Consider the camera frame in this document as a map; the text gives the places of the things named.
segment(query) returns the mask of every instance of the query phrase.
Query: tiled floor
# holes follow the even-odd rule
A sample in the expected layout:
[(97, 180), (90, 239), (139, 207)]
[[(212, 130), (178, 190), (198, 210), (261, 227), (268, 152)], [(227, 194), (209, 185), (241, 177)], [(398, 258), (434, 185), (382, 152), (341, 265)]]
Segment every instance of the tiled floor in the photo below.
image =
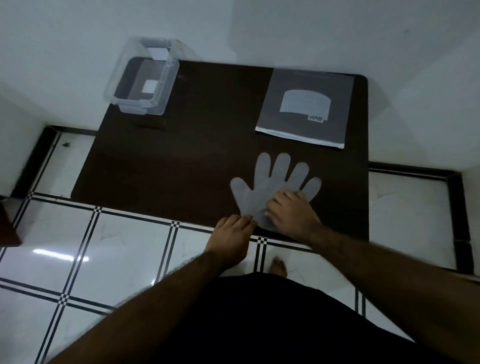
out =
[[(41, 363), (114, 306), (198, 255), (211, 228), (69, 200), (93, 137), (59, 135), (29, 198), (4, 205), (24, 244), (0, 249), (0, 363)], [(455, 268), (443, 182), (370, 173), (370, 236)], [(267, 271), (323, 290), (378, 326), (406, 336), (328, 262), (303, 245), (252, 237), (224, 275)]]

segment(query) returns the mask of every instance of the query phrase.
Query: plastic glove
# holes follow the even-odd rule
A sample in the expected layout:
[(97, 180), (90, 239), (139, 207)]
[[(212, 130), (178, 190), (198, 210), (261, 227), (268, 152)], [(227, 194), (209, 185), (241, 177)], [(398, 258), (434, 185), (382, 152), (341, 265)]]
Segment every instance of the plastic glove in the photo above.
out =
[[(265, 216), (267, 202), (277, 191), (298, 191), (307, 177), (309, 167), (307, 163), (298, 163), (288, 181), (285, 181), (290, 165), (290, 156), (287, 153), (278, 155), (271, 176), (270, 165), (270, 156), (268, 153), (262, 153), (258, 156), (255, 166), (253, 190), (239, 177), (235, 177), (230, 181), (230, 188), (242, 216), (252, 215), (261, 228), (278, 232), (273, 222)], [(307, 182), (302, 192), (307, 197), (307, 200), (311, 201), (317, 195), (321, 186), (322, 180), (318, 177), (313, 177)]]

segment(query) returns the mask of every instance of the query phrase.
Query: glove finger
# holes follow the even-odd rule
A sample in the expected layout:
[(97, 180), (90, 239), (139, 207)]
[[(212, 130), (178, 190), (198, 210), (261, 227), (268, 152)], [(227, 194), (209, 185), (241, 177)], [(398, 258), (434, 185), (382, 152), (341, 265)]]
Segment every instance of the glove finger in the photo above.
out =
[(318, 177), (313, 177), (307, 182), (302, 192), (307, 198), (307, 201), (310, 202), (315, 196), (317, 196), (320, 187), (322, 186), (322, 180)]
[(302, 185), (305, 178), (308, 174), (308, 164), (305, 162), (297, 163), (295, 168), (292, 171), (288, 181), (287, 181), (287, 190), (298, 191)]
[(230, 189), (233, 193), (233, 198), (240, 209), (240, 214), (244, 215), (245, 212), (245, 201), (247, 200), (248, 194), (251, 192), (251, 189), (248, 187), (247, 183), (240, 177), (235, 177), (230, 181)]
[(273, 166), (272, 180), (275, 182), (284, 182), (287, 176), (289, 165), (290, 156), (287, 153), (280, 153)]
[(270, 175), (270, 156), (268, 153), (262, 153), (257, 158), (255, 165), (255, 174), (253, 176), (253, 189), (256, 190), (259, 186), (268, 180)]

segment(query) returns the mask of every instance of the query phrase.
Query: foot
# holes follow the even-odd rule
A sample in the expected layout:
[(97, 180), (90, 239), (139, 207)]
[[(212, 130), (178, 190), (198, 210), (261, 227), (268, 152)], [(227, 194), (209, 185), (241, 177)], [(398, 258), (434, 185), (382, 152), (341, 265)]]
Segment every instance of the foot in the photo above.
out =
[(287, 277), (287, 266), (285, 265), (283, 260), (281, 260), (278, 256), (276, 256), (272, 261), (272, 265), (270, 266), (270, 269), (268, 270), (268, 273), (276, 274), (278, 276), (286, 278)]

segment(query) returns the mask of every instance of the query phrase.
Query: dark brown table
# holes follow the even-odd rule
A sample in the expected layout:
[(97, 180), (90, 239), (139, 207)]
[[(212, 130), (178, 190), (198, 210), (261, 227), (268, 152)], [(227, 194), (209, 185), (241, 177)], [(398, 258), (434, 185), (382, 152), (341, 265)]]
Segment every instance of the dark brown table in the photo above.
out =
[[(255, 131), (273, 68), (182, 61), (165, 114), (110, 105), (72, 192), (91, 205), (215, 226), (238, 213), (230, 180), (252, 188), (257, 157), (301, 161), (322, 179), (311, 204), (327, 226), (368, 239), (368, 83), (356, 75), (345, 149)], [(279, 238), (259, 229), (256, 234)]]

